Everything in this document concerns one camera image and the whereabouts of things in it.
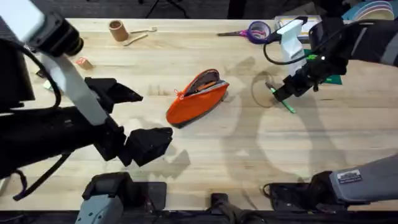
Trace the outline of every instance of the cardboard tube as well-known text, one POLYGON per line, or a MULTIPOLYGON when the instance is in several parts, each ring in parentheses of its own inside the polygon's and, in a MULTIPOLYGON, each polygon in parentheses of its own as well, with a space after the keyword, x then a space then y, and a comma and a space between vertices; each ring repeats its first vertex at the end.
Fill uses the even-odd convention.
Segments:
POLYGON ((113 38, 118 42, 125 41, 129 38, 129 34, 120 20, 111 21, 109 23, 109 30, 111 31, 113 38))

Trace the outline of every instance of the wooden stick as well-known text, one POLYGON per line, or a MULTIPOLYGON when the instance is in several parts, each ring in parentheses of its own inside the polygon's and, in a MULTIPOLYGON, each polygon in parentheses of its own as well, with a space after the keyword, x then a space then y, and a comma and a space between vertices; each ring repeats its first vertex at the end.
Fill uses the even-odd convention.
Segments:
POLYGON ((142 39, 142 38, 147 37, 147 36, 148 36, 148 34, 142 34, 142 35, 140 35, 140 36, 138 36, 138 37, 136 37, 134 39, 125 40, 125 41, 123 41, 123 46, 128 46, 128 45, 132 44, 134 41, 137 41, 137 40, 142 39))

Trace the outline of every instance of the gray robot arm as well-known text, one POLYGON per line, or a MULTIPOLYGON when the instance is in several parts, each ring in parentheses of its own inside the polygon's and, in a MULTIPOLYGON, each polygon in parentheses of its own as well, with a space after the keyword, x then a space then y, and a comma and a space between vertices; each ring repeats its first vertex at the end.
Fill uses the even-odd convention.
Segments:
POLYGON ((333 171, 329 178, 339 200, 370 203, 398 199, 398 154, 351 169, 333 171))

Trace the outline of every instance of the small box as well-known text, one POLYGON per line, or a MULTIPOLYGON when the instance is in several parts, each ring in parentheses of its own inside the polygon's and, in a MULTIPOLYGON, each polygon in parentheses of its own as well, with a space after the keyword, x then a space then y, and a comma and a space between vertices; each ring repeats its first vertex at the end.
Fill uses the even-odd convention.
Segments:
POLYGON ((78 64, 80 66, 80 68, 82 68, 84 70, 90 70, 94 67, 86 58, 83 58, 83 57, 80 57, 76 61, 76 64, 78 64))

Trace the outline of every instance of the wooden table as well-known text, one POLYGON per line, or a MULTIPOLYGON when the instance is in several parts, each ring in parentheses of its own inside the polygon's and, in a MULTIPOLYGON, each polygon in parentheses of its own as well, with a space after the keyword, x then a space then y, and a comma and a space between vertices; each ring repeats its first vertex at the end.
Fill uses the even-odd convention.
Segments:
MULTIPOLYGON (((168 209, 202 209, 212 192, 229 194, 241 208, 270 210, 261 194, 269 182, 309 181, 323 170, 343 169, 395 154, 398 148, 398 69, 351 61, 343 85, 322 85, 288 102, 297 114, 275 105, 264 82, 281 84, 287 67, 270 64, 262 46, 217 32, 245 29, 250 21, 123 20, 129 30, 158 27, 128 47, 108 32, 110 19, 70 19, 85 40, 79 54, 95 66, 79 69, 84 77, 116 78, 144 97, 116 105, 112 117, 126 133, 137 128, 170 126, 165 112, 193 77, 216 68, 231 85, 229 96, 214 111, 183 129, 174 129, 167 153, 150 164, 123 167, 117 159, 102 160, 93 146, 77 150, 43 186, 20 202, 13 176, 0 197, 0 209, 79 209, 81 194, 96 174, 127 171, 136 181, 165 181, 168 209)), ((273 27, 272 21, 266 21, 273 27)), ((281 59, 280 46, 268 47, 281 59)), ((49 106, 51 92, 33 75, 37 101, 49 106)), ((64 97, 62 105, 70 105, 64 97)), ((24 168, 33 183, 57 158, 24 168)), ((396 210, 396 202, 352 209, 396 210)))

